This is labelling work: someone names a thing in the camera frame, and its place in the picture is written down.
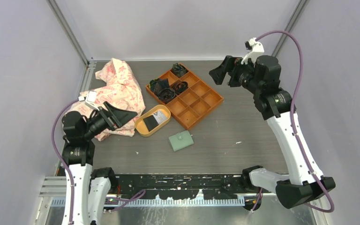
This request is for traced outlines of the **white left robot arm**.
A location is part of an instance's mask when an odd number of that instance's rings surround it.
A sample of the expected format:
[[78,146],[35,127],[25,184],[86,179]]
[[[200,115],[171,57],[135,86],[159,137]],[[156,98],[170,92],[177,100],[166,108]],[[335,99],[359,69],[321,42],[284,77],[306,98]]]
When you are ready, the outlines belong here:
[[89,117],[70,111],[62,117],[65,133],[61,160],[66,173],[66,202],[62,224],[97,225],[107,194],[116,191],[118,181],[112,168],[93,169],[93,138],[104,130],[114,131],[137,116],[104,102]]

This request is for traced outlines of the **green card holder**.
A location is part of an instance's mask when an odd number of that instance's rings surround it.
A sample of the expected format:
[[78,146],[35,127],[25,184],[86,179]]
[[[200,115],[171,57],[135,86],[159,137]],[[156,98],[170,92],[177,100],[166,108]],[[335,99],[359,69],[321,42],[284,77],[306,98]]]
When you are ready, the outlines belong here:
[[184,149],[194,144],[192,135],[189,131],[185,130],[172,135],[168,138],[170,146],[174,152]]

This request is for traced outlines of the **black credit card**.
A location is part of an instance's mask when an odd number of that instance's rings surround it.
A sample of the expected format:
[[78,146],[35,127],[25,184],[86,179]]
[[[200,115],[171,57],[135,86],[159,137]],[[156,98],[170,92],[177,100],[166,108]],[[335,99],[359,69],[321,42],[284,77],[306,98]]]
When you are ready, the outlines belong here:
[[154,128],[156,128],[158,126],[157,121],[155,120],[155,118],[153,117],[153,115],[145,117],[143,119],[147,130],[150,132],[152,131]]

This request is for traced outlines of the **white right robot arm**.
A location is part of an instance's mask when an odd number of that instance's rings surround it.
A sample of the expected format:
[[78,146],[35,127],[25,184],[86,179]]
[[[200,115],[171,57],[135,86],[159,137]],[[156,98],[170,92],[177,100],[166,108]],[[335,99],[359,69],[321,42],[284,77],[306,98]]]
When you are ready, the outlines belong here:
[[291,94],[280,87],[281,66],[278,59],[262,55],[255,62],[241,62],[227,55],[209,72],[221,85],[226,75],[230,87],[243,87],[253,94],[256,109],[273,131],[285,158],[288,174],[271,172],[260,165],[242,171],[241,185],[249,193],[265,189],[277,195],[287,209],[309,203],[335,188],[332,177],[326,177],[315,163],[291,107]]

